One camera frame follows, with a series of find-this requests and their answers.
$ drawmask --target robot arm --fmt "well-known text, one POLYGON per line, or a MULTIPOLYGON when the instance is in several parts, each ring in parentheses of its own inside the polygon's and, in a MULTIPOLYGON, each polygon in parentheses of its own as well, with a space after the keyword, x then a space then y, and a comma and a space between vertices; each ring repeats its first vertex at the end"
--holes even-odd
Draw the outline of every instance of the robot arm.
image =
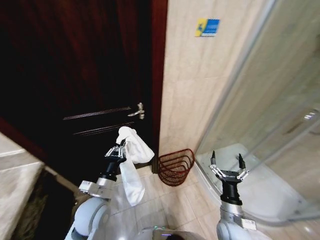
POLYGON ((125 162, 125 141, 116 144, 106 154, 106 170, 100 173, 96 183, 82 181, 80 191, 93 196, 80 205, 74 215, 73 224, 65 240, 106 239, 105 228, 110 216, 110 200, 117 181, 117 170, 125 162))
POLYGON ((256 222, 245 217, 242 209, 242 201, 238 193, 237 185, 244 181, 250 171, 246 169, 246 163, 241 154, 238 156, 239 172, 220 170, 216 165, 216 153, 213 151, 210 159, 211 171, 222 182, 222 195, 220 216, 216 226, 219 240, 252 239, 248 230, 257 230, 256 222))

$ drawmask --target white towel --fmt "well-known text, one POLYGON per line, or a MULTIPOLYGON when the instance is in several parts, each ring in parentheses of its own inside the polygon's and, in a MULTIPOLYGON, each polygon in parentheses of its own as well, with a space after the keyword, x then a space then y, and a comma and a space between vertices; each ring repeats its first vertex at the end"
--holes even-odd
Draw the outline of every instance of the white towel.
POLYGON ((116 143, 120 144, 125 139, 126 161, 120 163, 120 171, 126 198, 131 206, 137 205, 144 196, 143 186, 139 174, 134 166, 138 163, 147 163, 154 157, 154 152, 138 136, 136 130, 123 126, 119 129, 116 143))

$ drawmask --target beige tile floor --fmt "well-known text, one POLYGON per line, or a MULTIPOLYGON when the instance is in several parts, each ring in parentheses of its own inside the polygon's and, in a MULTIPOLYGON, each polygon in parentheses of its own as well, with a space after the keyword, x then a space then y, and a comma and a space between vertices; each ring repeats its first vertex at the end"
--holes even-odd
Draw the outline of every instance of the beige tile floor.
MULTIPOLYGON (((145 186, 145 194, 135 207, 128 203, 121 176, 118 176, 106 227, 108 240, 132 240, 142 228, 151 226, 195 232, 207 240, 217 239, 219 206, 198 182, 194 169, 177 187, 162 183, 148 166, 138 169, 138 173, 145 186)), ((320 240, 320 221, 286 227, 258 225, 258 229, 274 240, 320 240)))

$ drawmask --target blue sticker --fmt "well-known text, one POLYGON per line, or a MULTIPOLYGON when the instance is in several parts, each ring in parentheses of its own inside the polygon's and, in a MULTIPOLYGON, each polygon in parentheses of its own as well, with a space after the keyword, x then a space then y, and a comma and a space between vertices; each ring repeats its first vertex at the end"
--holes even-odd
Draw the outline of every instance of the blue sticker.
POLYGON ((219 19, 200 18, 195 31, 196 37, 214 37, 217 34, 219 19))

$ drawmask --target door frame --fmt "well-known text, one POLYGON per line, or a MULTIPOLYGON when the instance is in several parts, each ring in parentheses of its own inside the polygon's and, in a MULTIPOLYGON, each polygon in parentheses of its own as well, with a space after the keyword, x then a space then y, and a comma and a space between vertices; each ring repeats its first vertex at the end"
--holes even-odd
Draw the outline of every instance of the door frame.
MULTIPOLYGON (((152 111, 152 145, 154 148, 154 159, 152 161, 152 172, 158 173, 158 154, 160 141, 160 121, 162 90, 164 78, 166 29, 168 0, 151 0, 151 111, 152 111)), ((26 149, 32 155, 44 163, 48 162, 46 152, 33 141, 24 136, 18 129, 0 117, 0 132, 12 139, 18 145, 26 149)))

